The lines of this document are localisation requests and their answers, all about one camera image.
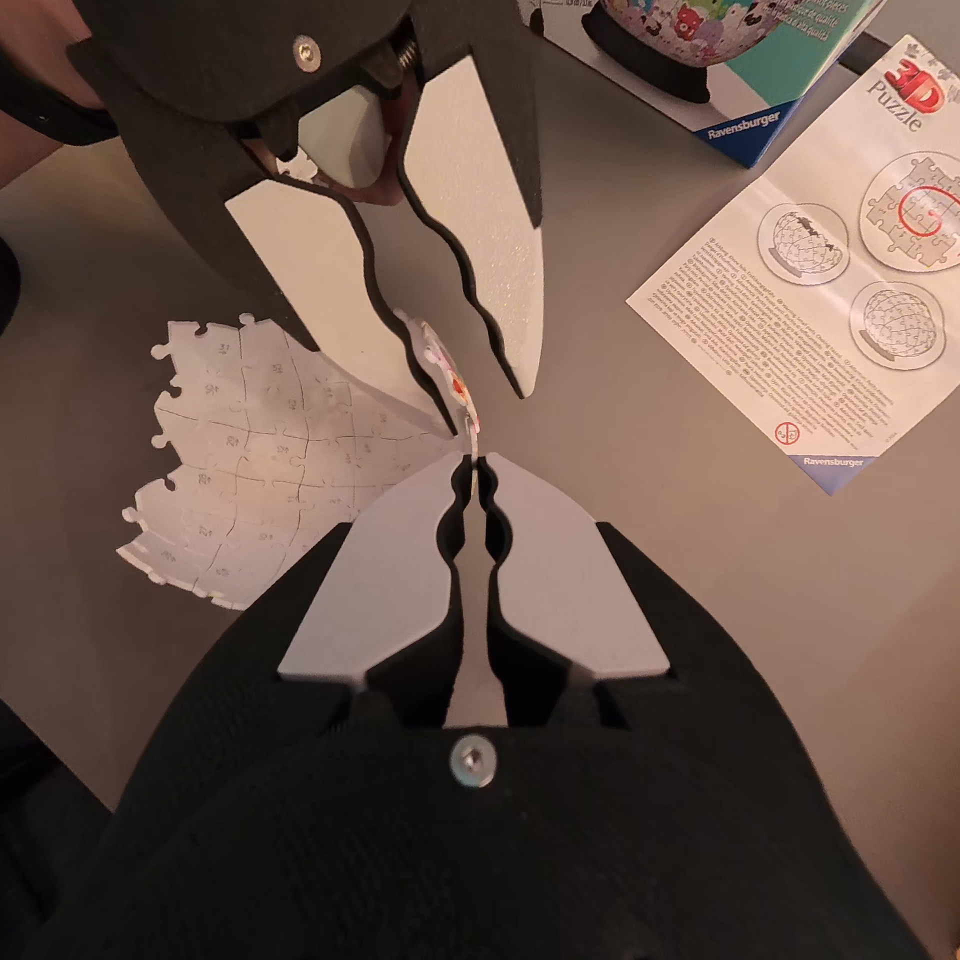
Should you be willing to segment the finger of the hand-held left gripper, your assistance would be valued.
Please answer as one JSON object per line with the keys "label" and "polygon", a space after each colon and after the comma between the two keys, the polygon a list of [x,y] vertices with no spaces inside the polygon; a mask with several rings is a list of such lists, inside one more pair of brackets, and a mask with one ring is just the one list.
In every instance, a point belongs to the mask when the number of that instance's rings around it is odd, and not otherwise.
{"label": "finger of the hand-held left gripper", "polygon": [[531,220],[473,54],[424,83],[398,176],[416,216],[456,258],[463,294],[511,389],[529,398],[544,340],[542,229]]}
{"label": "finger of the hand-held left gripper", "polygon": [[280,176],[224,206],[326,361],[414,426],[459,434],[423,327],[381,293],[371,236],[350,201]]}

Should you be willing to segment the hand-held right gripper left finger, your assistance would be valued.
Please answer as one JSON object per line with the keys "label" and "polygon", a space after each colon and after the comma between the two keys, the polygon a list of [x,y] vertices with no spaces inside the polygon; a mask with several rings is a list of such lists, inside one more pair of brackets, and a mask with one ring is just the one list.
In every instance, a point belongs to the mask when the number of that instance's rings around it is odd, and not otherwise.
{"label": "hand-held right gripper left finger", "polygon": [[383,694],[406,727],[441,727],[464,652],[457,554],[472,457],[448,453],[351,525],[278,666],[285,681]]}

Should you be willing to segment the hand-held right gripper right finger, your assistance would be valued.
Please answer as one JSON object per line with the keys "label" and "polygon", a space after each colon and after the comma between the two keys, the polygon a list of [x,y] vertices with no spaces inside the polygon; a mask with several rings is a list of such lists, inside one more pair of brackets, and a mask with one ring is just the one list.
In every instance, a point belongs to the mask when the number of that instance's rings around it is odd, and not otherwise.
{"label": "hand-held right gripper right finger", "polygon": [[508,725],[545,726],[569,687],[665,677],[668,657],[594,518],[499,454],[476,468],[493,560],[486,649]]}

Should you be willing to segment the partly built puzzle ball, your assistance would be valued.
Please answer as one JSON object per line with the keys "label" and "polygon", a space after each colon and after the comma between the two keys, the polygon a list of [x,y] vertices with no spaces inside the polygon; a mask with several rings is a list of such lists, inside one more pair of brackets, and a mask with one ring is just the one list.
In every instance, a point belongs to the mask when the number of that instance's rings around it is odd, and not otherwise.
{"label": "partly built puzzle ball", "polygon": [[251,606],[334,526],[450,451],[270,319],[170,321],[155,359],[173,395],[153,406],[155,448],[179,466],[141,486],[117,553],[151,582],[236,611]]}

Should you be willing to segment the small white puzzle piece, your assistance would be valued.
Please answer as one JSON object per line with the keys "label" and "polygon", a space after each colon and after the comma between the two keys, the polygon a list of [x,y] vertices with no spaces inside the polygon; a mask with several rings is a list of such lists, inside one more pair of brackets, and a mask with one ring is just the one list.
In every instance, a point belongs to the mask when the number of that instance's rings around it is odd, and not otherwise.
{"label": "small white puzzle piece", "polygon": [[411,335],[416,363],[437,387],[444,409],[456,427],[458,448],[476,461],[481,432],[479,414],[450,352],[427,321],[413,318],[402,310],[396,310],[395,314]]}

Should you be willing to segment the colourful puzzle box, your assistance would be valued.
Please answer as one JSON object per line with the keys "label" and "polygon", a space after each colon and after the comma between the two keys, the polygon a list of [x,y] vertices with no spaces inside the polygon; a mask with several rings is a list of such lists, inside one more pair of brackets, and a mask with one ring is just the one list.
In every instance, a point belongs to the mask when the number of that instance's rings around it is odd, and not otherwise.
{"label": "colourful puzzle box", "polygon": [[521,21],[751,168],[883,1],[518,1]]}

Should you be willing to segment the person's left hand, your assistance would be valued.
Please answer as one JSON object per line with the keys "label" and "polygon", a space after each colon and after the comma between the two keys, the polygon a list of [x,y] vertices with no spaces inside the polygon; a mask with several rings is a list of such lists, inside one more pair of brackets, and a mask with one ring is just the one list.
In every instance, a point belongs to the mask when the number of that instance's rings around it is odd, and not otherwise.
{"label": "person's left hand", "polygon": [[21,73],[87,109],[103,103],[72,65],[67,48],[91,31],[72,1],[2,1],[1,45]]}

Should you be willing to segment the black wrist rest pad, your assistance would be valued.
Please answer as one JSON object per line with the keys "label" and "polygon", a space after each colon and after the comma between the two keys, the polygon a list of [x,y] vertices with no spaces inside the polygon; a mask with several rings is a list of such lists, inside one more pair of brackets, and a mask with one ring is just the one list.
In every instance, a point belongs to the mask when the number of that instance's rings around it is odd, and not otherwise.
{"label": "black wrist rest pad", "polygon": [[21,294],[21,270],[18,258],[10,246],[0,242],[0,331],[4,333],[14,317]]}

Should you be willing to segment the white instruction leaflet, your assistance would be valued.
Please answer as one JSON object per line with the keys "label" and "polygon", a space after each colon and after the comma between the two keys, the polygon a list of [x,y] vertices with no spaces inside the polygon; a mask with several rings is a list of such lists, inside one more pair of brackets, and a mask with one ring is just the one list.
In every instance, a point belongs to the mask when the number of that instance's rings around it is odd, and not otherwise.
{"label": "white instruction leaflet", "polygon": [[829,495],[958,388],[958,138],[906,34],[627,300]]}

